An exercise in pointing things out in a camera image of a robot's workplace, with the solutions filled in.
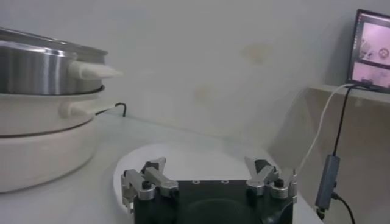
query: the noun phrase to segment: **white round plate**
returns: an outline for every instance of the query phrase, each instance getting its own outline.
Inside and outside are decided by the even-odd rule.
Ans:
[[[127,213],[122,204],[121,175],[123,171],[140,171],[146,161],[165,157],[164,175],[173,180],[247,180],[249,171],[244,157],[234,158],[221,151],[205,149],[181,143],[147,145],[122,157],[116,165],[113,188],[121,210]]]

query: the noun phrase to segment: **metal gripper jaw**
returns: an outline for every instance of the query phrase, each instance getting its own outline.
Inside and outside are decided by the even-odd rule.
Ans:
[[[251,176],[246,184],[256,196],[263,196],[266,188],[268,188],[272,197],[278,199],[293,197],[296,203],[298,180],[295,170],[283,169],[279,172],[275,166],[270,165],[266,160],[250,159],[248,157],[245,157],[245,163]]]

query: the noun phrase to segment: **screw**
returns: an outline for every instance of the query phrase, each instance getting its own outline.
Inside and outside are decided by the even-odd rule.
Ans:
[[[142,182],[142,189],[148,190],[148,189],[150,189],[150,188],[152,188],[151,182],[149,182],[149,181],[147,181],[147,180]]]
[[[275,187],[283,187],[284,185],[285,185],[285,182],[283,181],[283,179],[277,179],[276,181],[275,181]]]

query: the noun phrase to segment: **monitor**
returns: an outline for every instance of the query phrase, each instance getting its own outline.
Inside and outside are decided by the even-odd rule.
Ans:
[[[390,16],[358,10],[347,82],[390,92]]]

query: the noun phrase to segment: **white table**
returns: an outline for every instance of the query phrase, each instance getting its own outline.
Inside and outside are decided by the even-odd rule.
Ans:
[[[264,150],[145,121],[109,114],[100,115],[98,121],[100,147],[90,162],[52,182],[0,194],[0,223],[130,223],[115,202],[112,175],[120,157],[148,144],[175,141],[222,150],[237,158],[270,159]],[[298,223],[322,223],[303,200],[297,211]]]

